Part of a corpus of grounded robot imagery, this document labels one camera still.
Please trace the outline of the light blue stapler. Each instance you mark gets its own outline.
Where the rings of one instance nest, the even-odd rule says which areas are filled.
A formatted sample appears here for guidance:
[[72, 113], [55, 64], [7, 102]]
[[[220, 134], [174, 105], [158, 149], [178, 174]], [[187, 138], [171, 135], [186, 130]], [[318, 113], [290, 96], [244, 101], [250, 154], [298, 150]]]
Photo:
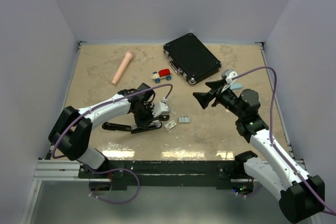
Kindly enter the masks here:
[[240, 83], [234, 83], [234, 84], [232, 84], [232, 85], [230, 86], [230, 89], [231, 89], [232, 91], [236, 92], [236, 91], [240, 90], [242, 87], [243, 87], [242, 84], [240, 84]]

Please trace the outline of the aluminium frame rail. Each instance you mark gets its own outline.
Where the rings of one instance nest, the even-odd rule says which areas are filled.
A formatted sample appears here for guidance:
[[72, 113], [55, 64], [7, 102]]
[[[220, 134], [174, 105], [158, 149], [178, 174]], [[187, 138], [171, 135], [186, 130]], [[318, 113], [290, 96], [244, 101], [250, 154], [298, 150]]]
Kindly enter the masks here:
[[77, 161], [39, 160], [33, 175], [35, 181], [66, 182], [81, 180]]

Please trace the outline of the white staple box sleeve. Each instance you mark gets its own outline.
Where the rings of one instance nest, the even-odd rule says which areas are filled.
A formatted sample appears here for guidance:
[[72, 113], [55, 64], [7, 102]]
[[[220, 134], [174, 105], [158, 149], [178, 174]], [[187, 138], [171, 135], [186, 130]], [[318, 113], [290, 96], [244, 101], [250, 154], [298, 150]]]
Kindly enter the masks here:
[[171, 130], [172, 128], [176, 127], [177, 123], [174, 120], [169, 121], [164, 125], [167, 131]]

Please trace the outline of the black metal-edged briefcase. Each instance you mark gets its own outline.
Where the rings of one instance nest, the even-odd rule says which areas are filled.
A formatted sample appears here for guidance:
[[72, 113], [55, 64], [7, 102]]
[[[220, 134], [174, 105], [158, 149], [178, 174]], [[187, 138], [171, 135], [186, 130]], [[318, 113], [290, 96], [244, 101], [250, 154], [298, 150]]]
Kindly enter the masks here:
[[163, 45], [170, 66], [193, 86], [216, 74], [222, 63], [193, 34], [188, 33]]

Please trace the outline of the pink plastic flashlight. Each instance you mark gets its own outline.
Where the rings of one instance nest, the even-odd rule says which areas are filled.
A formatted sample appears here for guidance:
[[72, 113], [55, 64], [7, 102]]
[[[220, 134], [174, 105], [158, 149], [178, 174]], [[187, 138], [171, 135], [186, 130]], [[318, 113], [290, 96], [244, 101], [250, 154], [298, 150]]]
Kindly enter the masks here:
[[124, 58], [123, 58], [123, 60], [120, 64], [119, 68], [117, 69], [115, 75], [112, 78], [111, 83], [113, 85], [116, 85], [119, 82], [121, 76], [123, 75], [124, 71], [126, 70], [128, 64], [130, 63], [130, 61], [132, 59], [133, 59], [133, 54], [131, 52], [127, 51], [125, 53], [125, 56], [124, 56]]

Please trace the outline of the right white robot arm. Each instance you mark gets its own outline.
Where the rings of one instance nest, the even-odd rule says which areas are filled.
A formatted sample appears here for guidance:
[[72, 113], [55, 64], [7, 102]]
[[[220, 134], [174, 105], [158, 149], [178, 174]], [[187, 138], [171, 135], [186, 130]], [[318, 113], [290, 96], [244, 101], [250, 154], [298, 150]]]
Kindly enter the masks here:
[[298, 223], [324, 211], [325, 183], [318, 175], [311, 176], [281, 147], [260, 117], [259, 94], [245, 89], [237, 96], [225, 81], [206, 83], [207, 93], [194, 92], [203, 109], [218, 104], [237, 116], [236, 129], [266, 159], [252, 152], [235, 156], [234, 173], [239, 178], [250, 176], [259, 181], [277, 200], [281, 212], [291, 223]]

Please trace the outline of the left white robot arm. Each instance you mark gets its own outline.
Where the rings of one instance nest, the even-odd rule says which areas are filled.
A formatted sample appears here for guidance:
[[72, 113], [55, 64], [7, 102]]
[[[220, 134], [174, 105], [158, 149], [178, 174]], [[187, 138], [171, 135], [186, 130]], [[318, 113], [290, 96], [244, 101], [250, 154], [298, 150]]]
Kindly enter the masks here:
[[154, 103], [154, 89], [142, 83], [136, 89], [124, 89], [97, 104], [75, 109], [64, 108], [49, 134], [53, 159], [66, 157], [90, 167], [97, 178], [108, 174], [107, 157], [89, 145], [91, 132], [102, 127], [132, 134], [158, 129], [168, 111], [164, 101]]

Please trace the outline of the red white toy car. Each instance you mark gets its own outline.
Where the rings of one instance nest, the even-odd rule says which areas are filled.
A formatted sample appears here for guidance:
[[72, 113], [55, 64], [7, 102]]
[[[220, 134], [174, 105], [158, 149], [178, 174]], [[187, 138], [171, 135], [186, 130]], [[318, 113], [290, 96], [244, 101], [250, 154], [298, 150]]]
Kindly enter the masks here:
[[160, 71], [155, 71], [152, 73], [151, 75], [151, 79], [155, 82], [155, 83], [160, 83], [161, 80], [166, 79], [166, 80], [171, 80], [171, 72], [169, 69], [162, 69]]

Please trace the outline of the staple tray with staples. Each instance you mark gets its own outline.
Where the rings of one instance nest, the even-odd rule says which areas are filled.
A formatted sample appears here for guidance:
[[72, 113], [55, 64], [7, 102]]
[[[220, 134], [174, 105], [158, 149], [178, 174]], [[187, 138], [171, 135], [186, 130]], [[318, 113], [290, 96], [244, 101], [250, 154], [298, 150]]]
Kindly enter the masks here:
[[179, 123], [191, 123], [191, 118], [189, 116], [179, 116], [178, 122]]

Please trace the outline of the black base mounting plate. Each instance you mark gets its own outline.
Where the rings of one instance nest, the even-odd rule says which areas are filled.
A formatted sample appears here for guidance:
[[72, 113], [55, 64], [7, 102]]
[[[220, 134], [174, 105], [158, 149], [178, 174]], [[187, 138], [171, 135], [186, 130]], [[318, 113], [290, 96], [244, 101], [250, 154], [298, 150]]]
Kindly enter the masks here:
[[238, 171], [235, 161], [107, 161], [96, 172], [84, 165], [79, 178], [110, 182], [112, 190], [130, 186], [215, 187], [243, 195], [260, 188], [257, 181]]

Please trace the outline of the black stapler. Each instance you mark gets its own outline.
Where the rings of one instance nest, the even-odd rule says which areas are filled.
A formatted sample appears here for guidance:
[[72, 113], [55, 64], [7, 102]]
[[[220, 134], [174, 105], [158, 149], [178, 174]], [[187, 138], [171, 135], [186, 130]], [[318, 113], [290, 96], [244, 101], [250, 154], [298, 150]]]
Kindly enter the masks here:
[[160, 115], [158, 119], [151, 122], [146, 129], [138, 125], [123, 125], [110, 122], [103, 123], [102, 128], [108, 131], [122, 131], [122, 132], [130, 132], [131, 134], [137, 134], [146, 131], [158, 130], [162, 127], [162, 122], [168, 121], [169, 119], [170, 119], [169, 115]]

